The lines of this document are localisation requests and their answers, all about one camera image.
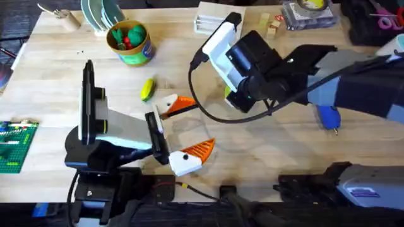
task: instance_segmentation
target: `blue handle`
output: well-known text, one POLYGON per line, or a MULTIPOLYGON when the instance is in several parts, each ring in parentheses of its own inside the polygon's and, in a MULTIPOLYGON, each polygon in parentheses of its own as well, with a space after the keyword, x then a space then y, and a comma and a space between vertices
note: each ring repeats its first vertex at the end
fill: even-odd
POLYGON ((336 107, 317 106, 318 115, 325 129, 338 129, 341 126, 341 115, 336 107))

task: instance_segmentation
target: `white plate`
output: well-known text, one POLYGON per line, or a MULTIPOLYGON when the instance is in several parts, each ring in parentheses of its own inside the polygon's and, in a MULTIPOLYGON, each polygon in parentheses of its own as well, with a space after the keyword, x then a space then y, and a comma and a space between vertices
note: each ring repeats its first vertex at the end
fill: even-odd
POLYGON ((100 0, 88 0, 88 9, 91 12, 91 16, 93 17, 94 21, 97 23, 97 25, 102 29, 106 30, 107 27, 104 25, 104 23, 101 20, 102 14, 102 4, 100 0))
POLYGON ((87 22, 96 30, 100 31, 101 28, 93 19, 91 15, 90 9, 88 9, 88 0, 81 0, 81 10, 83 11, 84 17, 86 18, 87 22))
POLYGON ((108 21, 112 22, 113 25, 125 20, 125 16, 115 0, 102 0, 102 7, 105 10, 108 21))
POLYGON ((107 20, 107 15, 105 15, 105 10, 103 8, 101 9, 101 20, 108 29, 112 28, 113 25, 107 20))

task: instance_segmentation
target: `clear plastic box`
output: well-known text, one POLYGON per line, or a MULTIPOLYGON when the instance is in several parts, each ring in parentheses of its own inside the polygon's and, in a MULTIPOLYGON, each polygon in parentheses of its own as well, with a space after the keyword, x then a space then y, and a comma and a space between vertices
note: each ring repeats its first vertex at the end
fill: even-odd
POLYGON ((323 11, 308 11, 301 8, 297 1, 284 1, 282 14, 285 17, 287 30, 305 30, 313 28, 329 28, 338 23, 340 17, 333 8, 331 0, 323 11))

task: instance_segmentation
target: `small wooden block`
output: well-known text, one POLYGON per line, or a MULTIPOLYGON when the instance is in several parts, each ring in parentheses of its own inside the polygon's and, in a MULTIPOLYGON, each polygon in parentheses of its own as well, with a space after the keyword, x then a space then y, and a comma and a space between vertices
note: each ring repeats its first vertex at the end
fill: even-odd
POLYGON ((261 18, 259 19, 260 26, 266 26, 268 24, 268 20, 270 19, 270 13, 263 13, 261 14, 261 18))
POLYGON ((276 28, 268 28, 266 31, 266 38, 268 39, 275 39, 276 35, 276 28))
POLYGON ((279 28, 280 26, 280 22, 277 20, 272 21, 271 23, 271 27, 275 27, 275 28, 279 28))

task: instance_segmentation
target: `green toy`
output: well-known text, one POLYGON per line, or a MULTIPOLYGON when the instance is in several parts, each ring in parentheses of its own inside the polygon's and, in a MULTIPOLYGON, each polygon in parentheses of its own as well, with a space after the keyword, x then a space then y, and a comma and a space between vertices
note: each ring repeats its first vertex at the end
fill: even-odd
POLYGON ((126 50, 126 47, 124 44, 124 34, 122 33, 122 30, 120 28, 118 28, 117 30, 113 30, 112 36, 114 37, 116 43, 118 44, 118 49, 126 50))
POLYGON ((137 47, 145 40, 146 30, 145 28, 143 28, 143 26, 136 25, 135 27, 132 28, 132 30, 128 32, 128 37, 131 41, 132 46, 137 47))

